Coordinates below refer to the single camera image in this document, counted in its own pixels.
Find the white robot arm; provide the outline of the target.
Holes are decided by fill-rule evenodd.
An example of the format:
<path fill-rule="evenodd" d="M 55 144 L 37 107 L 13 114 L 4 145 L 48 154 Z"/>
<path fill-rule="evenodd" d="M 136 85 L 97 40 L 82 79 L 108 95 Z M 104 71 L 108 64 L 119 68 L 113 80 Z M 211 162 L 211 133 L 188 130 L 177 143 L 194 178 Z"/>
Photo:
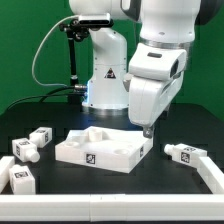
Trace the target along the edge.
<path fill-rule="evenodd" d="M 146 138 L 179 92 L 195 27 L 224 0 L 69 0 L 72 26 L 90 34 L 94 72 L 83 107 L 126 110 Z"/>

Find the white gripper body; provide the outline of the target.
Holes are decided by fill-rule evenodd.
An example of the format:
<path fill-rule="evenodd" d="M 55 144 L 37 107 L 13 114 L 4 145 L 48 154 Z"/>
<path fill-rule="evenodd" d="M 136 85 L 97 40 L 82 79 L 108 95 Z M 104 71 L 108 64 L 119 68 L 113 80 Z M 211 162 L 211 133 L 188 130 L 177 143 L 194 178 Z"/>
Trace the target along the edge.
<path fill-rule="evenodd" d="M 150 80 L 134 76 L 129 89 L 130 121 L 151 127 L 181 89 L 183 76 L 171 81 Z"/>

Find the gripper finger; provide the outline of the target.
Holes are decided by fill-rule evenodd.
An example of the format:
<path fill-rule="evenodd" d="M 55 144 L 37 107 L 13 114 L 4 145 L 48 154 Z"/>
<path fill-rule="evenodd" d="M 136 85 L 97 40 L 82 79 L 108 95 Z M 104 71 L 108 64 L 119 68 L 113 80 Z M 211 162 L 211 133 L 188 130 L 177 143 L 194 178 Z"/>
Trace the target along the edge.
<path fill-rule="evenodd" d="M 153 128 L 152 127 L 145 127 L 143 129 L 143 135 L 146 138 L 152 138 L 153 137 Z"/>

